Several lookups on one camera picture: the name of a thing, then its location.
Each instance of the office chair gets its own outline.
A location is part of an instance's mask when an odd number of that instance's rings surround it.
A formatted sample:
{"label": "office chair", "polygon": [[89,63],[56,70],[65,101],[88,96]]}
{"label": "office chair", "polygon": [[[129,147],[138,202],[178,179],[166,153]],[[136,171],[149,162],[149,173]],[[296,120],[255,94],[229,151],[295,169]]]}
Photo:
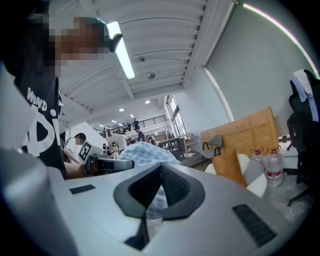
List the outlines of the office chair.
{"label": "office chair", "polygon": [[[304,72],[310,81],[316,108],[318,113],[320,113],[320,80],[315,79],[310,71],[304,70]],[[290,85],[293,94],[289,98],[289,104],[294,113],[289,117],[287,125],[292,146],[295,147],[298,152],[298,175],[296,183],[298,184],[302,181],[308,184],[309,188],[290,199],[288,202],[289,207],[294,201],[313,191],[316,182],[315,167],[318,165],[317,157],[319,157],[320,152],[320,124],[319,122],[313,121],[309,100],[306,99],[304,102],[301,102],[296,86],[292,80],[290,81]]]}

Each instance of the wooden board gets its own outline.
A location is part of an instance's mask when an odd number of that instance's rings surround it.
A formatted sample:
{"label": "wooden board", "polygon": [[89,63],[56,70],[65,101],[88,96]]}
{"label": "wooden board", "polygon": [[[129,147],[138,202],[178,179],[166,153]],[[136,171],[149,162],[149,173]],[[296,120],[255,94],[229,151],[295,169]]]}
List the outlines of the wooden board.
{"label": "wooden board", "polygon": [[267,149],[278,146],[278,135],[271,107],[251,114],[239,120],[201,132],[201,141],[208,142],[215,135],[222,135],[222,152],[233,149],[238,154],[251,157],[251,149],[263,147],[263,154]]}

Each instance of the white graphic print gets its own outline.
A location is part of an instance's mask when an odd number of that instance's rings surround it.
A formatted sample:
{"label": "white graphic print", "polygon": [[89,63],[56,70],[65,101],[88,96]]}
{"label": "white graphic print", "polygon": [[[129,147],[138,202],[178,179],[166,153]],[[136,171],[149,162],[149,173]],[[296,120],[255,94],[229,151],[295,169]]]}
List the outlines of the white graphic print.
{"label": "white graphic print", "polygon": [[[27,99],[32,103],[31,108],[36,112],[36,116],[29,129],[29,133],[25,136],[22,146],[27,147],[27,151],[29,154],[32,154],[34,157],[39,157],[40,153],[45,152],[52,146],[55,138],[57,138],[57,144],[60,146],[59,121],[58,117],[53,118],[52,126],[45,118],[45,116],[39,112],[39,109],[41,109],[42,111],[47,110],[47,103],[45,100],[36,97],[30,88],[28,88]],[[53,117],[57,115],[54,109],[51,109],[50,114]],[[46,137],[41,141],[38,141],[37,136],[38,123],[40,123],[47,130]]]}

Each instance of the window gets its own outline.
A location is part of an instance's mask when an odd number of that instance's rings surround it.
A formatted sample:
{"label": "window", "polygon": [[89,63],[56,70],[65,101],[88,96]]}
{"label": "window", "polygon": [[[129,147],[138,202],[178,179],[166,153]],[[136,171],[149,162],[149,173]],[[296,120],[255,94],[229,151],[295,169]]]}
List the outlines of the window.
{"label": "window", "polygon": [[185,135],[187,133],[185,124],[183,122],[182,116],[180,115],[180,109],[177,105],[174,97],[171,99],[168,97],[167,106],[171,115],[171,120],[174,126],[175,133],[179,136]]}

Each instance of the blue cloth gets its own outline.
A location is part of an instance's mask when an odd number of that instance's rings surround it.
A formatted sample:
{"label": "blue cloth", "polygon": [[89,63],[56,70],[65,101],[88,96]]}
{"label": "blue cloth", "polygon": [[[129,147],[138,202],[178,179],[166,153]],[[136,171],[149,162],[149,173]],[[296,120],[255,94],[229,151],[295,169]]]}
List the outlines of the blue cloth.
{"label": "blue cloth", "polygon": [[118,159],[134,161],[134,166],[156,163],[180,165],[180,161],[169,151],[142,141],[127,146]]}
{"label": "blue cloth", "polygon": [[318,114],[315,98],[311,97],[308,93],[305,92],[305,89],[300,83],[300,81],[298,80],[298,78],[294,77],[291,80],[294,83],[296,90],[298,91],[300,101],[305,102],[306,99],[308,99],[310,109],[311,109],[311,114],[312,114],[312,121],[319,122],[319,114]]}
{"label": "blue cloth", "polygon": [[[118,159],[134,161],[134,166],[145,166],[156,163],[180,165],[180,161],[169,151],[142,141],[127,146]],[[162,218],[162,211],[167,207],[166,194],[161,186],[146,210],[146,219],[155,220]]]}

